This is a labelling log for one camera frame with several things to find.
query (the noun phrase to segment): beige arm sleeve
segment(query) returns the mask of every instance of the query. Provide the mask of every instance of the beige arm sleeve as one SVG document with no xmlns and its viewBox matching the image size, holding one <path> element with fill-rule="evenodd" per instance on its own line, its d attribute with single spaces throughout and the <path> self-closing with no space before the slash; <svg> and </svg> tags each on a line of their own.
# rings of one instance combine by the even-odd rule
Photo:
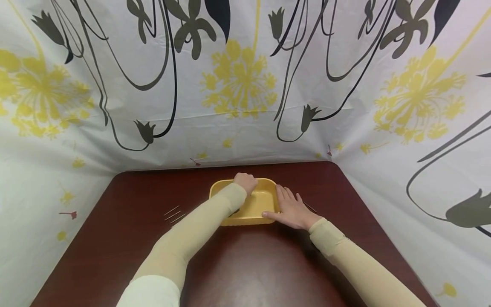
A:
<svg viewBox="0 0 491 307">
<path fill-rule="evenodd" d="M 378 261 L 322 218 L 310 229 L 310 239 L 349 280 L 368 307 L 425 305 Z"/>
<path fill-rule="evenodd" d="M 185 216 L 154 245 L 132 281 L 145 275 L 172 280 L 181 291 L 189 260 L 221 222 L 242 206 L 246 191 L 232 183 Z"/>
</svg>

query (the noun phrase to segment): yellow plastic bowl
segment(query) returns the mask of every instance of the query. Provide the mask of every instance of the yellow plastic bowl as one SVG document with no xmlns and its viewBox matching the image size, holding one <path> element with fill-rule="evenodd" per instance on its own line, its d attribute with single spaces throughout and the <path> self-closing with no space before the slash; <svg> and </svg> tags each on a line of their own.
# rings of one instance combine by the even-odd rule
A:
<svg viewBox="0 0 491 307">
<path fill-rule="evenodd" d="M 232 179 L 215 182 L 210 188 L 210 198 L 233 182 Z M 257 187 L 251 196 L 245 199 L 245 203 L 239 211 L 225 219 L 222 226 L 258 225 L 270 224 L 273 220 L 261 216 L 263 211 L 279 212 L 278 199 L 276 198 L 276 184 L 267 178 L 258 178 Z"/>
</svg>

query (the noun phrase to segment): wooden tabletop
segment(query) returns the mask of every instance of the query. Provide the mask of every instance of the wooden tabletop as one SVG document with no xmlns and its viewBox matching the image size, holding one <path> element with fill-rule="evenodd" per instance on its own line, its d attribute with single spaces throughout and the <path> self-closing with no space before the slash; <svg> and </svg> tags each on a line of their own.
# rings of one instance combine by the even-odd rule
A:
<svg viewBox="0 0 491 307">
<path fill-rule="evenodd" d="M 153 244 L 164 214 L 189 213 L 211 185 L 248 172 L 301 194 L 428 307 L 435 303 L 333 163 L 128 172 L 116 176 L 32 307 L 113 307 Z M 308 233 L 278 223 L 220 227 L 191 260 L 182 307 L 365 306 Z"/>
</svg>

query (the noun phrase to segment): white curtain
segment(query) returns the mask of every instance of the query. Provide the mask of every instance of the white curtain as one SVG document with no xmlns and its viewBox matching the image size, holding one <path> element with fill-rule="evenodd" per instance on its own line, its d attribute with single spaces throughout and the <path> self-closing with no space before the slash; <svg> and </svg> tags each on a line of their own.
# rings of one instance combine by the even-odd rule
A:
<svg viewBox="0 0 491 307">
<path fill-rule="evenodd" d="M 0 2 L 0 305 L 119 172 L 333 158 L 441 306 L 488 306 L 490 6 Z"/>
</svg>

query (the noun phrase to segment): hand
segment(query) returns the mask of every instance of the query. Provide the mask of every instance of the hand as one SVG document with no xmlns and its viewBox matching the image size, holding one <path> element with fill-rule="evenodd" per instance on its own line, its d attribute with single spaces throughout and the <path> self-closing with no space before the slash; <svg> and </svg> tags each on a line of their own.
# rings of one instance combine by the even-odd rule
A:
<svg viewBox="0 0 491 307">
<path fill-rule="evenodd" d="M 257 186 L 257 179 L 254 176 L 246 173 L 237 173 L 234 178 L 234 183 L 240 185 L 247 192 L 247 196 L 250 196 L 252 191 Z"/>
<path fill-rule="evenodd" d="M 280 213 L 265 211 L 263 217 L 294 229 L 305 230 L 309 230 L 315 222 L 322 218 L 304 205 L 300 194 L 297 193 L 297 199 L 295 199 L 292 191 L 288 188 L 276 185 L 276 196 L 278 197 Z"/>
</svg>

